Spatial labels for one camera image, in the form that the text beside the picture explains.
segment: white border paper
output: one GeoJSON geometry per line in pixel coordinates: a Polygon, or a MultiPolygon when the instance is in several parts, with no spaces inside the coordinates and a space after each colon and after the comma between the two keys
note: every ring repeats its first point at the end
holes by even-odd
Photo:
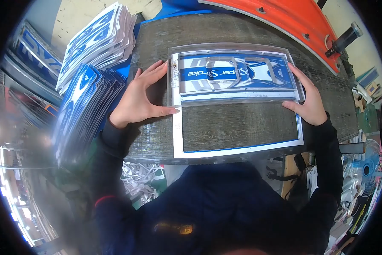
{"type": "Polygon", "coordinates": [[[241,148],[234,148],[234,149],[184,152],[183,135],[182,135],[182,109],[181,107],[177,109],[179,110],[179,113],[176,113],[173,115],[174,158],[217,157],[217,156],[234,155],[234,154],[241,154],[241,153],[261,151],[261,150],[270,150],[270,149],[284,148],[284,147],[290,147],[290,146],[304,145],[301,117],[298,114],[296,114],[297,131],[298,131],[297,140],[279,142],[279,143],[273,143],[273,144],[248,146],[248,147],[241,147],[241,148]]]}

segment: metal cylinder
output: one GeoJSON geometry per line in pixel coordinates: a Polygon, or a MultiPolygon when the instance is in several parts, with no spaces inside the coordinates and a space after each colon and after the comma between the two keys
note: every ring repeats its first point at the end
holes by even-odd
{"type": "Polygon", "coordinates": [[[358,27],[357,23],[353,22],[351,27],[347,29],[336,41],[332,43],[331,49],[326,51],[326,56],[329,58],[334,53],[342,52],[350,43],[355,39],[363,35],[361,29],[358,27]]]}

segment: person's right hand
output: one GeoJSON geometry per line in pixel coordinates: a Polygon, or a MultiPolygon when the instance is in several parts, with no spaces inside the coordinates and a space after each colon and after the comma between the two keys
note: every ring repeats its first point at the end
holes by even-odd
{"type": "Polygon", "coordinates": [[[304,104],[299,105],[293,101],[282,103],[284,107],[300,115],[307,123],[318,126],[326,122],[327,114],[321,101],[321,96],[311,80],[297,67],[288,63],[290,70],[297,76],[301,84],[306,89],[306,100],[304,104]]]}

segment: stack of blue cards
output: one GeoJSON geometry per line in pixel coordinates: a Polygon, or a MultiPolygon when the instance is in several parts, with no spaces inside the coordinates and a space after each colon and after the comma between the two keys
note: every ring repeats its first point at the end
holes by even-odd
{"type": "Polygon", "coordinates": [[[136,19],[118,3],[99,13],[68,44],[56,90],[66,92],[81,63],[103,69],[127,60],[135,44],[136,19]]]}
{"type": "Polygon", "coordinates": [[[73,164],[85,156],[96,131],[127,77],[115,70],[97,70],[81,64],[65,93],[52,142],[59,165],[73,164]]]}

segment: rectangular plastic tray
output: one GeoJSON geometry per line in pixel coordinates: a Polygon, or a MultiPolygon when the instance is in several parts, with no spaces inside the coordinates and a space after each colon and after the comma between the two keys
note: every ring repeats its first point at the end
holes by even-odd
{"type": "Polygon", "coordinates": [[[186,107],[305,99],[285,48],[204,43],[168,49],[167,105],[186,107]]]}

